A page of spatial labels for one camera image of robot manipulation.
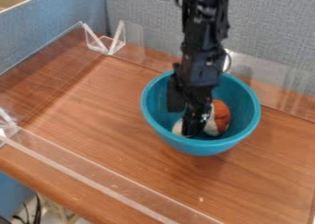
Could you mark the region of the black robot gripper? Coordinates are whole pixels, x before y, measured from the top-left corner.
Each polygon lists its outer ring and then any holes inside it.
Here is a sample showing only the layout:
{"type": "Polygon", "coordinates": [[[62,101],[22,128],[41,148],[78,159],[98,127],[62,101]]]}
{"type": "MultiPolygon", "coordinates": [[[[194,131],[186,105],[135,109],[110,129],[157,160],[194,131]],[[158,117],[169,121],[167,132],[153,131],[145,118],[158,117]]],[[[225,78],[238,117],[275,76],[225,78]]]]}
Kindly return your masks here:
{"type": "Polygon", "coordinates": [[[170,112],[182,112],[182,134],[198,136],[213,112],[213,89],[219,84],[227,51],[222,44],[209,47],[182,44],[182,60],[167,79],[166,104],[170,112]]]}

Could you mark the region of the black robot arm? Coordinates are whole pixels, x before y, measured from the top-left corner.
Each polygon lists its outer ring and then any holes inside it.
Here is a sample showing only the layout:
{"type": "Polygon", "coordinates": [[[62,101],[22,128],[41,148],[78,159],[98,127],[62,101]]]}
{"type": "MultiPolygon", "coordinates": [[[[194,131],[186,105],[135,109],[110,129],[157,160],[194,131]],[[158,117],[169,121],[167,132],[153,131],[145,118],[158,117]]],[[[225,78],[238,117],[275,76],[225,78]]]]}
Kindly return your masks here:
{"type": "Polygon", "coordinates": [[[167,80],[167,110],[185,112],[182,135],[197,136],[211,118],[213,89],[223,73],[229,0],[174,0],[182,8],[182,60],[167,80]]]}

